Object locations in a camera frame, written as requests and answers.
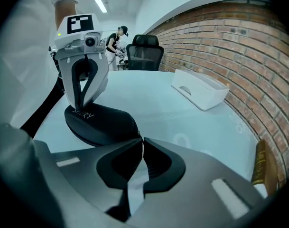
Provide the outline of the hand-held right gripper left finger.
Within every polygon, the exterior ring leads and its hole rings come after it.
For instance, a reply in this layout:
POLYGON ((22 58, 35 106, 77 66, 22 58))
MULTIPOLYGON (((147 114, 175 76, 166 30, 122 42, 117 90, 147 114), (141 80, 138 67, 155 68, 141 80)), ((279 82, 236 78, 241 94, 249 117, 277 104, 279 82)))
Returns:
POLYGON ((128 182, 142 159, 142 139, 51 153, 43 141, 35 151, 66 228, 127 228, 128 182))

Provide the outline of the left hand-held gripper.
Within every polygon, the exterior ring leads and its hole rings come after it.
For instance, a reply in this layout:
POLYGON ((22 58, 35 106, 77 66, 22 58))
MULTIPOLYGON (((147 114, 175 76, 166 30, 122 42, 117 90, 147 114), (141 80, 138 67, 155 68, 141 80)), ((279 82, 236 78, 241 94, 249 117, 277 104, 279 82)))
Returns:
POLYGON ((94 13, 67 16, 55 35, 56 59, 69 104, 81 110, 105 90, 109 66, 102 42, 102 27, 94 13), (86 58, 89 63, 86 79, 86 58))

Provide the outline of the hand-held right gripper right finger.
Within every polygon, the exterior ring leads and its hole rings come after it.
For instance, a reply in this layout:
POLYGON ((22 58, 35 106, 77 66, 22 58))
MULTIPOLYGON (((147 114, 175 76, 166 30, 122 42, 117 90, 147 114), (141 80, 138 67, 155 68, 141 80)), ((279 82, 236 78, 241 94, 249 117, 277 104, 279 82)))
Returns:
POLYGON ((216 158, 172 143, 144 139, 149 180, 133 228, 248 228, 263 198, 216 158))

